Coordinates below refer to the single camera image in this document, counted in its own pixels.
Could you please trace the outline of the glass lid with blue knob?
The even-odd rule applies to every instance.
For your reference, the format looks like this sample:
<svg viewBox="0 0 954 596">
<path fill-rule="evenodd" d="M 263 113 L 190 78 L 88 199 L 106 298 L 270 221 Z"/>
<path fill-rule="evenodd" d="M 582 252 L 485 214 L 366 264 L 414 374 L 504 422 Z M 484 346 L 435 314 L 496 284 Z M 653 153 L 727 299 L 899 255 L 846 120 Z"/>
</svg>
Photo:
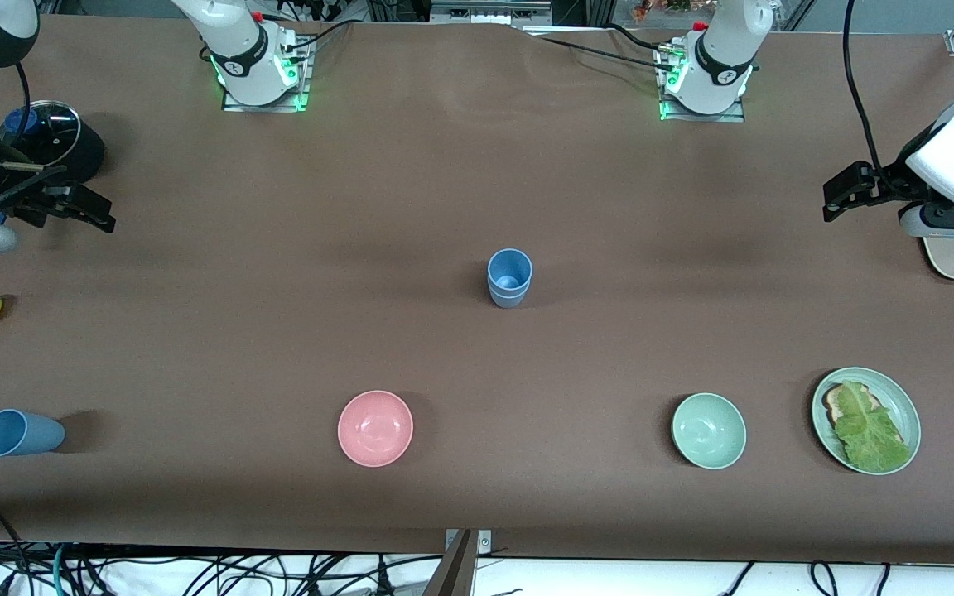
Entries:
<svg viewBox="0 0 954 596">
<path fill-rule="evenodd" d="M 80 134 L 80 117 L 68 104 L 38 99 L 27 112 L 13 109 L 0 125 L 0 139 L 38 165 L 52 165 L 67 155 Z"/>
</svg>

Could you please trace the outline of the pale green plate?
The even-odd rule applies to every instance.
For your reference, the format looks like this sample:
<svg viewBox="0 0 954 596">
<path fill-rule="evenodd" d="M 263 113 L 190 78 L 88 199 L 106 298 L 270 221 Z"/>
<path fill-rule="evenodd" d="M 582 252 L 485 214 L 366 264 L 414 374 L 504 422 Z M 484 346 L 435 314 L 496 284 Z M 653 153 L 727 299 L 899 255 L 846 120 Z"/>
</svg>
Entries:
<svg viewBox="0 0 954 596">
<path fill-rule="evenodd" d="M 891 473 L 875 474 L 860 471 L 853 467 L 846 460 L 843 445 L 838 441 L 831 425 L 829 412 L 824 404 L 824 397 L 830 389 L 840 382 L 853 381 L 863 382 L 879 400 L 889 408 L 889 414 L 893 422 L 896 423 L 900 434 L 906 445 L 913 451 L 913 457 L 904 467 Z M 915 459 L 920 445 L 923 444 L 923 427 L 918 416 L 915 404 L 908 393 L 893 380 L 885 376 L 884 373 L 863 367 L 846 367 L 830 371 L 825 377 L 817 383 L 817 387 L 812 390 L 811 397 L 811 420 L 812 429 L 818 441 L 828 454 L 836 458 L 838 463 L 845 465 L 846 468 L 874 476 L 885 476 L 908 467 Z"/>
</svg>

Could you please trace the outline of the toast slice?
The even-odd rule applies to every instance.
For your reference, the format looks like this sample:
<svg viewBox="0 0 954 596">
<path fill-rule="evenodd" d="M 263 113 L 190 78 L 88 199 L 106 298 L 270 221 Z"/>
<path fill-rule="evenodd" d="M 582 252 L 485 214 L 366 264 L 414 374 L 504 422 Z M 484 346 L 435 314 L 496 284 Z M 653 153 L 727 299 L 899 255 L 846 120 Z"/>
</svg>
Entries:
<svg viewBox="0 0 954 596">
<path fill-rule="evenodd" d="M 834 433 L 845 445 L 904 445 L 889 408 L 863 382 L 840 382 L 824 397 Z"/>
</svg>

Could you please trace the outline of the green lettuce leaf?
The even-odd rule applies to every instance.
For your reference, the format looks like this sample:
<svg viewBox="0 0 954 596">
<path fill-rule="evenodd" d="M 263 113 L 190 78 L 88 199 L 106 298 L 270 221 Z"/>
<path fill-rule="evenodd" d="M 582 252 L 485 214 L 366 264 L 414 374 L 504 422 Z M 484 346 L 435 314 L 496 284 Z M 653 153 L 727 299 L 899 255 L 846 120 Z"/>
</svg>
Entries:
<svg viewBox="0 0 954 596">
<path fill-rule="evenodd" d="M 846 460 L 860 471 L 896 471 L 913 457 L 889 414 L 862 382 L 845 381 L 826 395 L 831 425 Z"/>
</svg>

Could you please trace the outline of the pale green bowl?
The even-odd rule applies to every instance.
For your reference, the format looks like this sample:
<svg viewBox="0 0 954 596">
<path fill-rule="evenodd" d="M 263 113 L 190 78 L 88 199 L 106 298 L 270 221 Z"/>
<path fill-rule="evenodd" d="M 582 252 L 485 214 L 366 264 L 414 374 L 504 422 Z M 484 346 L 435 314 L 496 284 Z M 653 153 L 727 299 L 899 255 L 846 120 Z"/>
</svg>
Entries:
<svg viewBox="0 0 954 596">
<path fill-rule="evenodd" d="M 738 407 L 726 397 L 702 392 L 685 397 L 670 423 L 675 449 L 704 470 L 737 464 L 747 444 L 747 429 Z"/>
</svg>

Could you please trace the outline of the pink bowl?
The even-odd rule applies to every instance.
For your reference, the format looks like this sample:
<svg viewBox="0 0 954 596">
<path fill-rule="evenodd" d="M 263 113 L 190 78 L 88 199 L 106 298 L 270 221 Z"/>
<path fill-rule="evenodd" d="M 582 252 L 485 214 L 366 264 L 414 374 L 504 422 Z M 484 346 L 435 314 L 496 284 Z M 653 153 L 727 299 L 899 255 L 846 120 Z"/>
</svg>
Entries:
<svg viewBox="0 0 954 596">
<path fill-rule="evenodd" d="M 342 453 L 365 468 L 382 468 L 398 461 L 412 444 L 413 431 L 408 404 L 386 390 L 352 397 L 336 426 Z"/>
</svg>

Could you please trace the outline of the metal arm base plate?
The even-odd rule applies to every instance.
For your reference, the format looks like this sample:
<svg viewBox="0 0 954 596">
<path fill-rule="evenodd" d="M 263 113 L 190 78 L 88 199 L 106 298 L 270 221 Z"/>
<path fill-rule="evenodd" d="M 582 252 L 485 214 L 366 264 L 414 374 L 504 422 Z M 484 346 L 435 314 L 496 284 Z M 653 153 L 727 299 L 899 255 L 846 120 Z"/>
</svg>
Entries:
<svg viewBox="0 0 954 596">
<path fill-rule="evenodd" d="M 243 70 L 242 58 L 215 57 L 217 82 L 223 87 L 222 109 L 228 113 L 302 113 L 313 79 L 314 38 L 296 39 L 281 30 L 285 44 L 263 45 L 258 60 Z"/>
<path fill-rule="evenodd" d="M 660 120 L 741 123 L 744 121 L 742 95 L 752 64 L 742 70 L 709 73 L 692 61 L 686 46 L 662 45 L 653 50 L 658 72 Z"/>
</svg>

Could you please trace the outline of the metal frame fixture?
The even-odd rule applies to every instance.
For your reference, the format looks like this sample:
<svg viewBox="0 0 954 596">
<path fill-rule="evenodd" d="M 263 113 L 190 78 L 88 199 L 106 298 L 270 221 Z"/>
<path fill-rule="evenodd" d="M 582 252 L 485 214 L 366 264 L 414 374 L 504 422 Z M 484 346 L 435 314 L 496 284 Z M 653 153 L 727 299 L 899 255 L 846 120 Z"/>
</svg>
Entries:
<svg viewBox="0 0 954 596">
<path fill-rule="evenodd" d="M 552 0 L 429 0 L 428 22 L 552 26 Z"/>
</svg>

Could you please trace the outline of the small metal table bracket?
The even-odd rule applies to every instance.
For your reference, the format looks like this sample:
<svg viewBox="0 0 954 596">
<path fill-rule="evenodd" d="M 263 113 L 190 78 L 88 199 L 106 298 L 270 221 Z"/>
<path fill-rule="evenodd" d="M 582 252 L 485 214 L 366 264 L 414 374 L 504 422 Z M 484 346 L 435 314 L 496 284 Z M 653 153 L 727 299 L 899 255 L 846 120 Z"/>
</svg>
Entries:
<svg viewBox="0 0 954 596">
<path fill-rule="evenodd" d="M 459 529 L 457 528 L 448 528 L 446 531 L 446 547 L 444 550 L 447 552 L 451 549 L 451 546 L 454 543 L 455 536 L 458 535 Z M 478 557 L 489 557 L 493 551 L 493 535 L 492 531 L 489 529 L 478 529 L 478 531 L 470 531 L 470 534 L 476 539 L 476 552 Z"/>
</svg>

